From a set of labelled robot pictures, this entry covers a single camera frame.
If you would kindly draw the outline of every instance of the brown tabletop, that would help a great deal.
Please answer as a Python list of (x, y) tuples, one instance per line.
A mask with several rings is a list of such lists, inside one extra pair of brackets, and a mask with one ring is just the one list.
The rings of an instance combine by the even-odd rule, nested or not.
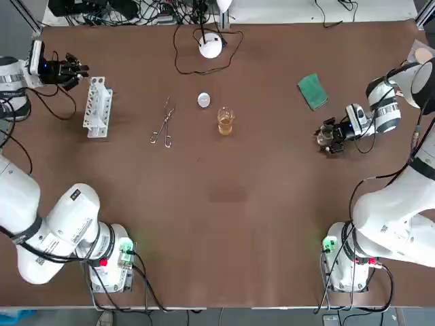
[[(31, 95), (32, 116), (14, 136), (33, 159), (41, 216), (72, 184), (91, 185), (101, 200), (99, 218), (121, 223), (138, 242), (163, 304), (316, 306), (322, 238), (332, 223), (348, 220), (349, 197), (360, 179), (402, 166), (418, 112), (400, 99), (400, 126), (377, 137), (365, 156), (350, 144), (344, 156), (327, 159), (317, 152), (313, 133), (325, 119), (341, 119), (350, 103), (367, 108), (368, 82), (397, 67), (414, 39), (425, 36), (412, 21), (329, 30), (320, 24), (237, 28), (245, 40), (230, 68), (207, 76), (175, 70), (174, 26), (46, 28), (47, 58), (52, 50), (60, 57), (71, 52), (113, 88), (109, 136), (88, 139), (82, 128), (87, 82), (71, 91), (78, 111), (68, 122), (52, 117)], [(239, 35), (227, 36), (223, 54), (206, 61), (192, 29), (182, 27), (177, 34), (179, 68), (225, 65)], [(329, 96), (316, 112), (296, 87), (311, 73)], [(196, 103), (202, 91), (211, 95), (205, 110)], [(168, 95), (177, 101), (170, 149), (149, 140), (162, 123)], [(47, 102), (58, 114), (71, 111), (63, 95)], [(216, 113), (224, 105), (237, 115), (230, 137), (217, 129)], [(362, 147), (369, 145), (362, 141)], [(27, 170), (12, 142), (5, 156)], [(361, 192), (382, 185), (373, 181)], [(46, 285), (30, 285), (18, 274), (13, 244), (0, 240), (1, 305), (91, 305), (77, 264), (65, 266)], [(394, 305), (435, 305), (433, 270), (386, 263), (396, 280)], [(133, 294), (115, 296), (119, 305), (143, 305), (143, 287), (136, 281)], [(388, 280), (379, 272), (370, 291), (355, 296), (355, 305), (382, 305), (388, 293)], [(334, 303), (348, 304), (348, 295), (334, 297)]]

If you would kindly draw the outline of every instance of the black cable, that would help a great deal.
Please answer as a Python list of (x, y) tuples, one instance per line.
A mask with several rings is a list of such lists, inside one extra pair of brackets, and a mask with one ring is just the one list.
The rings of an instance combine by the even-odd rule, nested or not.
[[(193, 75), (193, 74), (196, 74), (196, 75), (209, 75), (209, 74), (211, 74), (211, 73), (215, 73), (215, 72), (218, 72), (218, 71), (222, 71), (222, 70), (228, 68), (228, 67), (231, 65), (232, 57), (236, 54), (237, 50), (239, 49), (240, 45), (241, 45), (242, 42), (243, 42), (243, 39), (245, 38), (245, 36), (244, 36), (244, 34), (243, 34), (242, 31), (236, 31), (236, 32), (225, 32), (225, 31), (222, 31), (221, 33), (223, 33), (223, 34), (240, 34), (240, 35), (241, 35), (240, 42), (239, 42), (239, 44), (237, 44), (237, 47), (234, 49), (234, 52), (231, 54), (230, 59), (229, 59), (227, 65), (225, 65), (225, 66), (223, 66), (223, 67), (212, 68), (212, 69), (210, 69), (210, 70), (206, 70), (206, 71), (181, 71), (181, 70), (179, 70), (179, 68), (178, 68), (178, 66), (177, 66), (178, 49), (177, 49), (177, 46), (176, 46), (176, 43), (175, 43), (175, 36), (176, 36), (176, 34), (177, 34), (178, 29), (180, 28), (180, 26), (181, 26), (181, 25), (177, 25), (177, 28), (175, 29), (175, 32), (174, 32), (174, 35), (173, 35), (173, 45), (174, 45), (174, 49), (175, 49), (175, 60), (174, 60), (175, 69), (177, 69), (177, 71), (178, 71), (179, 73), (181, 73), (182, 75)], [(205, 30), (205, 31), (211, 31), (211, 32), (215, 32), (215, 33), (216, 33), (216, 31), (214, 31), (214, 30), (212, 30), (212, 29), (204, 29), (204, 30)]]
[(363, 311), (367, 311), (367, 312), (385, 312), (389, 309), (389, 307), (391, 307), (392, 302), (393, 302), (393, 297), (394, 297), (394, 278), (393, 278), (393, 274), (389, 271), (388, 267), (385, 266), (384, 264), (381, 265), (381, 267), (387, 272), (387, 275), (389, 277), (389, 282), (390, 282), (390, 292), (389, 292), (389, 298), (387, 303), (384, 305), (384, 307), (380, 308), (380, 309), (376, 309), (376, 308), (359, 308), (360, 310)]
[(350, 314), (349, 316), (346, 316), (343, 322), (340, 322), (340, 326), (345, 326), (346, 320), (351, 317), (358, 317), (358, 316), (367, 316), (368, 314), (372, 314), (372, 312), (366, 312), (364, 314)]
[(42, 98), (42, 96), (44, 96), (44, 97), (52, 97), (52, 96), (54, 96), (55, 94), (56, 94), (56, 92), (54, 93), (54, 94), (49, 94), (49, 95), (47, 95), (47, 94), (44, 94), (44, 93), (41, 93), (41, 92), (38, 92), (37, 90), (34, 90), (34, 89), (32, 89), (32, 88), (26, 88), (27, 90), (30, 90), (33, 94), (35, 94), (36, 96), (37, 96), (37, 98), (42, 102), (42, 104), (46, 107), (46, 109), (54, 116), (54, 117), (56, 117), (57, 119), (59, 119), (59, 120), (62, 120), (62, 121), (67, 121), (67, 120), (70, 120), (70, 119), (72, 119), (72, 117), (75, 115), (75, 113), (77, 112), (77, 103), (75, 102), (75, 100), (74, 100), (74, 98), (71, 96), (71, 95), (69, 95), (67, 92), (65, 92), (61, 87), (59, 87), (59, 86), (57, 86), (57, 90), (56, 90), (56, 92), (58, 92), (58, 91), (61, 91), (66, 97), (68, 97), (72, 102), (73, 102), (73, 104), (74, 104), (74, 111), (73, 111), (73, 113), (70, 115), (70, 116), (68, 116), (68, 117), (62, 117), (62, 116), (60, 116), (60, 115), (57, 115), (57, 114), (55, 114), (55, 112), (53, 112), (53, 110), (51, 110), (51, 108), (47, 105), (47, 103), (44, 101), (44, 99)]
[[(133, 255), (136, 256), (141, 262), (143, 275), (145, 275), (145, 278), (147, 279), (147, 271), (145, 269), (145, 264), (143, 263), (142, 257), (136, 252), (133, 252)], [(145, 284), (145, 311), (148, 311), (148, 286), (146, 284)]]
[(352, 22), (355, 22), (355, 15), (358, 10), (358, 2), (352, 1), (352, 0), (338, 0), (338, 3), (340, 3), (348, 12), (351, 12), (353, 10), (353, 5), (355, 4), (355, 11), (353, 12), (353, 19)]
[(3, 100), (3, 102), (1, 103), (1, 105), (4, 105), (5, 103), (7, 103), (9, 105), (9, 108), (12, 112), (12, 127), (10, 128), (10, 131), (8, 132), (8, 134), (6, 135), (6, 137), (4, 138), (4, 140), (1, 142), (0, 144), (0, 149), (3, 148), (3, 146), (6, 145), (6, 143), (9, 141), (9, 139), (12, 136), (12, 133), (15, 130), (15, 124), (16, 124), (16, 112), (14, 110), (14, 107), (12, 106), (12, 104), (10, 103), (10, 101), (12, 100), (12, 98), (8, 98), (7, 100)]
[[(0, 132), (2, 134), (4, 134), (5, 136), (7, 136), (7, 133), (5, 131), (3, 131), (2, 129), (0, 129)], [(22, 143), (20, 143), (19, 141), (17, 141), (11, 134), (9, 135), (9, 138), (11, 138), (18, 146), (21, 147), (22, 151), (26, 154), (27, 158), (29, 159), (29, 175), (32, 174), (33, 172), (33, 163), (32, 163), (32, 158), (30, 157), (28, 151), (24, 148), (24, 146), (22, 145)]]
[[(340, 20), (339, 22), (333, 22), (329, 25), (326, 24), (326, 15), (324, 10), (320, 7), (319, 3), (317, 2), (318, 0), (314, 0), (314, 4), (320, 9), (322, 16), (324, 17), (324, 21), (323, 21), (323, 26), (325, 29), (330, 29), (331, 27), (337, 26), (339, 24), (344, 23), (342, 20)], [(353, 5), (355, 5), (355, 11), (353, 12), (353, 18), (352, 18), (352, 22), (355, 22), (355, 15), (356, 12), (358, 10), (358, 2), (356, 1), (352, 1), (352, 0), (337, 0), (338, 3), (340, 3), (348, 12), (353, 11)]]
[(333, 22), (332, 24), (329, 24), (329, 25), (327, 25), (326, 24), (326, 15), (325, 15), (325, 12), (324, 12), (324, 10), (320, 7), (320, 5), (317, 3), (317, 0), (314, 0), (314, 4), (320, 9), (320, 11), (321, 11), (321, 14), (323, 15), (323, 17), (324, 17), (324, 28), (325, 29), (330, 29), (331, 27), (334, 27), (334, 26), (337, 26), (337, 25), (339, 25), (339, 24), (341, 24), (343, 21), (342, 20), (340, 20), (339, 22)]
[(172, 312), (172, 311), (174, 311), (174, 310), (170, 310), (170, 309), (165, 308), (165, 307), (160, 303), (160, 301), (157, 299), (156, 293), (154, 292), (154, 290), (153, 290), (153, 288), (152, 288), (152, 286), (151, 286), (151, 283), (150, 283), (149, 280), (147, 279), (147, 276), (146, 276), (146, 275), (141, 271), (141, 269), (138, 268), (136, 265), (133, 265), (133, 266), (132, 266), (132, 269), (133, 269), (135, 272), (137, 272), (137, 273), (140, 275), (140, 277), (142, 277), (143, 281), (144, 281), (144, 282), (146, 283), (146, 285), (148, 286), (148, 289), (150, 290), (150, 293), (151, 293), (151, 295), (152, 295), (152, 297), (153, 297), (153, 299), (154, 299), (154, 301), (155, 301), (157, 307), (158, 307), (160, 310), (164, 311), (164, 312)]

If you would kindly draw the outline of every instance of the wire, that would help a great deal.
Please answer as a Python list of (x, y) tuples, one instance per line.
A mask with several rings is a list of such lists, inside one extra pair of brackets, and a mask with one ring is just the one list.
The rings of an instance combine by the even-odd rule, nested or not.
[(376, 309), (376, 308), (359, 308), (360, 310), (363, 311), (367, 311), (367, 312), (385, 312), (389, 309), (389, 307), (391, 307), (392, 302), (393, 302), (393, 297), (394, 297), (394, 278), (393, 278), (393, 274), (390, 272), (390, 270), (388, 269), (387, 266), (385, 266), (384, 264), (381, 265), (381, 267), (384, 269), (384, 271), (387, 272), (387, 275), (389, 277), (389, 283), (390, 283), (390, 292), (389, 292), (389, 298), (387, 303), (384, 305), (384, 307), (380, 308), (380, 309)]
[(148, 289), (150, 290), (150, 293), (151, 293), (151, 295), (152, 295), (152, 297), (153, 297), (153, 299), (154, 299), (154, 301), (155, 301), (157, 307), (158, 307), (160, 310), (164, 311), (164, 312), (172, 312), (172, 311), (174, 311), (174, 310), (170, 310), (170, 309), (168, 309), (168, 308), (165, 308), (165, 307), (160, 303), (160, 301), (157, 299), (156, 294), (155, 294), (155, 292), (154, 292), (154, 290), (153, 290), (153, 288), (152, 288), (152, 286), (151, 286), (151, 283), (150, 283), (149, 280), (147, 279), (147, 276), (146, 276), (146, 275), (141, 271), (141, 269), (138, 268), (136, 265), (133, 265), (133, 266), (132, 266), (132, 269), (133, 269), (135, 272), (137, 272), (137, 273), (142, 277), (143, 281), (144, 281), (145, 284), (148, 286)]
[[(174, 45), (174, 49), (175, 49), (175, 60), (174, 60), (175, 69), (177, 69), (177, 71), (178, 71), (179, 73), (181, 73), (182, 75), (194, 75), (194, 74), (196, 74), (196, 75), (209, 75), (209, 74), (211, 74), (211, 73), (216, 73), (216, 72), (218, 72), (218, 71), (222, 71), (222, 70), (228, 68), (228, 67), (231, 65), (232, 57), (236, 54), (237, 50), (239, 49), (240, 45), (241, 45), (242, 42), (243, 42), (243, 39), (245, 38), (245, 36), (244, 36), (244, 34), (243, 34), (242, 31), (235, 31), (235, 32), (226, 32), (226, 31), (222, 31), (221, 33), (223, 33), (223, 34), (240, 34), (240, 35), (241, 35), (240, 42), (239, 42), (239, 44), (237, 44), (237, 47), (234, 49), (234, 52), (231, 54), (230, 59), (229, 59), (227, 65), (225, 65), (225, 66), (223, 66), (223, 67), (212, 68), (212, 69), (210, 69), (210, 70), (206, 70), (206, 71), (181, 71), (181, 70), (179, 70), (179, 68), (178, 68), (178, 66), (177, 66), (178, 49), (177, 49), (177, 46), (176, 46), (176, 43), (175, 43), (175, 40), (176, 40), (175, 37), (176, 37), (176, 35), (177, 35), (178, 29), (180, 28), (180, 26), (181, 26), (181, 25), (177, 25), (177, 28), (175, 29), (175, 32), (174, 32), (174, 35), (173, 35), (173, 45)], [(216, 33), (216, 31), (214, 31), (214, 30), (212, 30), (212, 29), (204, 29), (204, 30), (205, 30), (205, 31), (211, 31), (211, 32), (215, 32), (215, 33)]]
[(222, 326), (222, 314), (224, 313), (224, 308), (222, 307), (220, 309), (220, 314), (219, 314), (219, 325), (218, 326)]
[[(75, 102), (74, 98), (69, 95), (67, 92), (65, 92), (61, 87), (56, 86), (56, 92), (54, 94), (44, 94), (41, 92), (38, 92), (37, 90), (34, 90), (32, 88), (26, 88), (27, 90), (30, 90), (33, 94), (35, 94), (37, 96), (37, 98), (42, 102), (42, 104), (46, 107), (46, 109), (57, 119), (62, 120), (62, 121), (67, 121), (72, 119), (72, 117), (75, 115), (75, 113), (77, 112), (77, 103)], [(45, 102), (45, 100), (42, 98), (44, 97), (53, 97), (54, 95), (57, 94), (58, 91), (61, 91), (66, 97), (68, 97), (74, 104), (74, 110), (73, 113), (71, 115), (69, 115), (68, 117), (62, 117), (60, 115), (57, 115), (55, 112), (53, 112), (53, 110), (51, 110), (51, 108), (47, 105), (47, 103)]]
[[(5, 136), (7, 136), (8, 135), (8, 133), (6, 133), (5, 131), (3, 131), (2, 129), (0, 129), (0, 132), (2, 133), (2, 134), (4, 134)], [(17, 141), (11, 134), (9, 135), (9, 138), (11, 138), (18, 146), (20, 146), (21, 147), (21, 149), (22, 149), (22, 151), (26, 154), (26, 156), (27, 156), (27, 158), (29, 159), (29, 165), (30, 165), (30, 168), (29, 168), (29, 175), (31, 175), (32, 174), (32, 172), (33, 172), (33, 163), (32, 163), (32, 159), (31, 159), (31, 157), (30, 157), (30, 155), (29, 155), (29, 153), (28, 153), (28, 151), (24, 148), (24, 146), (22, 145), (22, 143), (20, 143), (19, 141)]]
[(337, 26), (337, 25), (339, 25), (339, 24), (341, 24), (341, 23), (343, 22), (342, 20), (340, 20), (339, 22), (333, 22), (332, 24), (327, 25), (327, 24), (326, 24), (326, 15), (325, 15), (324, 10), (323, 10), (323, 9), (320, 7), (320, 5), (317, 3), (317, 0), (314, 0), (314, 4), (315, 4), (319, 9), (320, 9), (321, 14), (322, 14), (323, 17), (324, 17), (323, 25), (324, 25), (324, 28), (325, 28), (325, 29), (330, 29), (331, 27)]
[(12, 127), (10, 128), (10, 131), (6, 134), (6, 137), (4, 138), (4, 140), (1, 142), (1, 144), (0, 144), (0, 149), (2, 149), (2, 148), (6, 145), (6, 143), (9, 141), (9, 139), (10, 139), (11, 136), (12, 136), (12, 133), (13, 133), (14, 130), (15, 130), (15, 124), (16, 124), (16, 112), (15, 112), (15, 110), (14, 110), (14, 107), (13, 107), (12, 104), (10, 103), (11, 100), (12, 100), (12, 98), (9, 98), (9, 99), (7, 99), (7, 100), (4, 100), (4, 101), (1, 103), (1, 106), (3, 106), (5, 103), (7, 103), (7, 104), (9, 105), (10, 111), (12, 112)]
[(351, 317), (358, 317), (358, 316), (367, 316), (369, 314), (372, 314), (372, 312), (366, 312), (364, 314), (350, 314), (349, 316), (346, 316), (345, 319), (343, 320), (343, 322), (340, 322), (340, 326), (345, 326), (346, 320), (351, 318)]
[[(352, 18), (352, 22), (355, 22), (355, 15), (356, 12), (358, 10), (358, 2), (356, 1), (352, 1), (352, 0), (337, 0), (338, 3), (340, 3), (348, 12), (353, 11), (353, 5), (355, 4), (355, 11), (353, 12), (353, 18)], [(314, 0), (314, 4), (320, 9), (322, 16), (324, 17), (324, 21), (323, 21), (323, 26), (325, 29), (330, 29), (331, 27), (337, 26), (339, 24), (342, 24), (343, 21), (340, 20), (339, 22), (333, 22), (329, 25), (326, 24), (326, 15), (324, 10), (320, 7), (319, 3), (317, 2), (317, 0)]]

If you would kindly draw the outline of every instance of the gray floor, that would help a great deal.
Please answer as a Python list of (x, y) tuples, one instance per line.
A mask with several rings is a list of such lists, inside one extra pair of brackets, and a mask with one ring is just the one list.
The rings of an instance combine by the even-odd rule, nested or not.
[[(361, 313), (354, 309), (351, 314)], [(200, 314), (190, 315), (190, 326), (219, 326), (220, 309), (208, 309)], [(329, 314), (322, 311), (313, 314), (312, 309), (291, 310), (251, 310), (225, 309), (222, 326), (287, 326), (287, 325), (323, 325), (322, 316)], [(341, 313), (341, 320), (349, 312)], [(39, 310), (35, 315), (21, 320), (18, 326), (91, 326), (95, 325), (100, 312), (91, 309), (78, 310)], [(384, 314), (383, 326), (432, 326), (435, 320), (435, 308), (391, 308)], [(187, 326), (186, 311), (171, 313), (155, 312), (152, 315), (153, 326)], [(380, 325), (381, 315), (356, 316), (346, 321), (346, 326)], [(149, 326), (148, 318), (141, 314), (117, 313), (114, 326)]]
[[(428, 2), (428, 0), (414, 0), (417, 12), (420, 11), (426, 2)], [(424, 30), (426, 32), (426, 38), (428, 39), (429, 45), (435, 48), (435, 20), (427, 23), (424, 27)]]

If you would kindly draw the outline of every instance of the white robotic arm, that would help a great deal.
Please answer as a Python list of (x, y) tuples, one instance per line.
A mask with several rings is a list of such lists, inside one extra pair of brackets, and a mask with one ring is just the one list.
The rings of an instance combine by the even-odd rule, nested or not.
[[(423, 81), (422, 65), (412, 62), (406, 63), (399, 69), (391, 70), (386, 76), (377, 78), (369, 83), (366, 89), (370, 112), (364, 112), (359, 104), (346, 107), (346, 118), (335, 123), (335, 118), (326, 120), (323, 126), (315, 133), (317, 143), (321, 149), (328, 153), (340, 153), (345, 148), (345, 141), (354, 141), (376, 133), (389, 132), (396, 128), (400, 122), (396, 89), (399, 89), (404, 99), (412, 106), (418, 108), (425, 98), (415, 96), (417, 89)], [(419, 81), (415, 75), (420, 72)]]
[[(63, 267), (61, 259), (51, 262), (30, 252), (30, 246), (48, 257), (64, 257), (65, 262), (76, 252), (78, 257), (93, 261), (108, 291), (123, 290), (126, 267), (130, 267), (124, 266), (123, 246), (131, 247), (131, 240), (121, 225), (97, 221), (97, 193), (88, 185), (75, 184), (46, 219), (37, 215), (39, 197), (38, 184), (0, 155), (0, 229), (16, 244), (23, 279), (43, 284)], [(90, 276), (101, 286), (93, 269)]]
[[(434, 63), (431, 59), (424, 65), (414, 64), (388, 78), (391, 84), (399, 85), (408, 103), (424, 110), (423, 114), (435, 110)], [(373, 92), (379, 98), (385, 87), (388, 85), (383, 81), (374, 88), (369, 85), (369, 101), (373, 101), (370, 100)], [(435, 267), (435, 223), (421, 215), (435, 209), (433, 125), (418, 151), (411, 154), (407, 167), (390, 185), (358, 199), (352, 213), (354, 228), (348, 222), (335, 223), (329, 229), (324, 251), (334, 290), (365, 289), (368, 269), (375, 266), (377, 257)]]
[(30, 114), (26, 88), (60, 85), (68, 91), (88, 77), (88, 70), (69, 53), (65, 60), (46, 60), (40, 40), (32, 42), (28, 60), (0, 56), (0, 119), (20, 121)]

